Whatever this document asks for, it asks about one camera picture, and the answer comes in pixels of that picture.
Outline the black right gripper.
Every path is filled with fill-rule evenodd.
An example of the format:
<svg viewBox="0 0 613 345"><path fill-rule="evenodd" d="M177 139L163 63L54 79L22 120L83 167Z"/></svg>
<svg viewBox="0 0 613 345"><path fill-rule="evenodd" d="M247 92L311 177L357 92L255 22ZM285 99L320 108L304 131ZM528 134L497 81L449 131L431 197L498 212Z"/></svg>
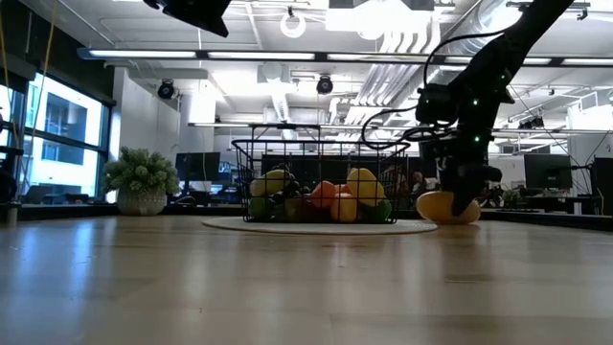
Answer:
<svg viewBox="0 0 613 345"><path fill-rule="evenodd" d="M502 180L502 172L488 164L492 139L490 128L450 128L420 142L420 156L436 163L441 192L453 197L453 216L460 216L487 183Z"/></svg>

